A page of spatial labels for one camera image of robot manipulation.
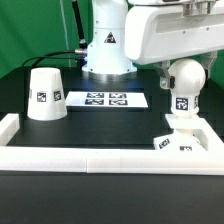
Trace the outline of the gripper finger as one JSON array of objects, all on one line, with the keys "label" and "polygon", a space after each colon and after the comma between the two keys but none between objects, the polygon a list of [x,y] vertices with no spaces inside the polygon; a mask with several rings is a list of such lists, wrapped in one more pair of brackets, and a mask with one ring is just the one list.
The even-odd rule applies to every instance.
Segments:
[{"label": "gripper finger", "polygon": [[205,70],[206,79],[211,76],[211,69],[217,59],[217,52],[212,51],[201,55],[201,64]]},{"label": "gripper finger", "polygon": [[160,77],[160,87],[162,89],[173,89],[175,86],[175,77],[169,73],[170,61],[162,61],[154,64]]}]

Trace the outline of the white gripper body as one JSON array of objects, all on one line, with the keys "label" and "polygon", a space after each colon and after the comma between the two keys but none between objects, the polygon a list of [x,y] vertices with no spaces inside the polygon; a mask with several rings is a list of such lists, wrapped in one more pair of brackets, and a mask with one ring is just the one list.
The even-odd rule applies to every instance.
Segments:
[{"label": "white gripper body", "polygon": [[224,49],[224,0],[128,0],[125,53],[146,65]]}]

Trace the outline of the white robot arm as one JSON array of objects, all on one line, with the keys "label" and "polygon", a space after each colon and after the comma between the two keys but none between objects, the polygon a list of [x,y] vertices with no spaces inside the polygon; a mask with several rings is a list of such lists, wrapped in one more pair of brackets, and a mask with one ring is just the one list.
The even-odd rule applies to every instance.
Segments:
[{"label": "white robot arm", "polygon": [[119,80],[153,64],[169,89],[172,60],[199,55],[210,71],[224,50],[224,0],[92,0],[92,7],[87,76]]}]

